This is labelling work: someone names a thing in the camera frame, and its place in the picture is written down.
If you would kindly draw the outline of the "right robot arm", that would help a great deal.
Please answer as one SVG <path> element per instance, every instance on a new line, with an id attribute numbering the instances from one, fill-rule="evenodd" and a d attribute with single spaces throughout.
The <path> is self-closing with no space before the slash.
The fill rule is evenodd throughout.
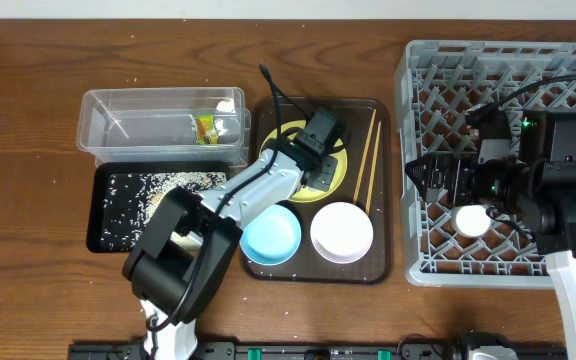
<path id="1" fill-rule="evenodd" d="M 515 159 L 505 112 L 471 111 L 466 124 L 478 133 L 476 154 L 429 152 L 407 162 L 405 174 L 426 202 L 445 191 L 453 206 L 519 217 L 546 260 L 567 355 L 576 359 L 576 111 L 524 111 Z"/>

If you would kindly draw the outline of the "yellow round plate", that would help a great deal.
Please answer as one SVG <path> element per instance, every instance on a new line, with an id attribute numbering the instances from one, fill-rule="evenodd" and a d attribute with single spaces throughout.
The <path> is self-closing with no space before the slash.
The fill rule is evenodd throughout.
<path id="1" fill-rule="evenodd" d="M 302 129 L 302 128 L 304 128 L 305 124 L 306 124 L 305 120 L 289 121 L 289 122 L 283 124 L 281 129 L 282 129 L 282 132 L 284 132 L 286 130 L 291 130 L 291 129 Z M 276 138 L 276 131 L 275 130 L 271 131 L 271 133 L 266 136 L 266 138 L 264 139 L 264 141 L 261 144 L 261 149 L 263 150 L 266 143 L 270 139 L 274 139 L 274 138 Z M 341 151 L 334 153 L 331 156 L 337 160 L 337 165 L 336 165 L 335 172 L 334 172 L 334 175 L 332 177 L 329 189 L 326 191 L 322 191 L 322 190 L 318 190 L 318 189 L 315 189 L 315 188 L 312 188 L 309 186 L 304 186 L 299 191 L 294 193 L 292 195 L 292 197 L 290 197 L 288 200 L 290 200 L 292 202 L 296 202 L 296 203 L 311 203 L 311 202 L 322 200 L 337 190 L 337 188 L 343 182 L 344 177 L 345 177 L 346 172 L 347 172 L 347 168 L 348 168 L 347 151 L 345 149 L 342 149 Z"/>

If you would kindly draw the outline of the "green snack wrapper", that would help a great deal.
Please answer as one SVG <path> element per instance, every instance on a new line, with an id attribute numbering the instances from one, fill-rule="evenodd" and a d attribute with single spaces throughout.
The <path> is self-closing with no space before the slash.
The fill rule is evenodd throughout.
<path id="1" fill-rule="evenodd" d="M 195 138 L 199 145 L 218 143 L 219 135 L 212 115 L 190 114 L 190 118 Z"/>

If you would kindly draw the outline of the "pink bowl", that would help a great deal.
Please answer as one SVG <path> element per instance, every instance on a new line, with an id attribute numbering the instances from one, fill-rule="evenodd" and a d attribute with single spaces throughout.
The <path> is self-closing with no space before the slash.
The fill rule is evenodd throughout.
<path id="1" fill-rule="evenodd" d="M 370 250 L 374 230 L 362 209 L 352 203 L 335 202 L 315 214 L 310 238 L 315 250 L 327 261 L 350 264 Z"/>

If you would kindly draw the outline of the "light blue bowl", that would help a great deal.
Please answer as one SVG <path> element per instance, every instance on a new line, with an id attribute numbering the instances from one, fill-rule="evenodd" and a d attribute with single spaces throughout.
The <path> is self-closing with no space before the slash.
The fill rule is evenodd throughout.
<path id="1" fill-rule="evenodd" d="M 289 260 L 298 250 L 302 238 L 297 216 L 282 205 L 272 205 L 243 230 L 240 248 L 252 262 L 275 266 Z"/>

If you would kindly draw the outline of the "white paper cup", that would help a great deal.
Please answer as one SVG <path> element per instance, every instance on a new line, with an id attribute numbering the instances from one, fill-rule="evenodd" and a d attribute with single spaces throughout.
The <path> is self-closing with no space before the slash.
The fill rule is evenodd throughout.
<path id="1" fill-rule="evenodd" d="M 451 225 L 460 235 L 476 238 L 484 235 L 491 226 L 491 219 L 482 205 L 468 205 L 452 209 Z"/>

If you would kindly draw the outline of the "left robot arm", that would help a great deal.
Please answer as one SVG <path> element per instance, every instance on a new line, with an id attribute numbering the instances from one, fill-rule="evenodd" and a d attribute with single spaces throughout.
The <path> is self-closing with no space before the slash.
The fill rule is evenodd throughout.
<path id="1" fill-rule="evenodd" d="M 258 159 L 226 183 L 199 193 L 177 187 L 163 196 L 122 269 L 146 314 L 141 358 L 191 357 L 195 321 L 219 289 L 244 227 L 317 179 L 343 131 L 343 122 L 320 108 L 292 138 L 278 130 Z"/>

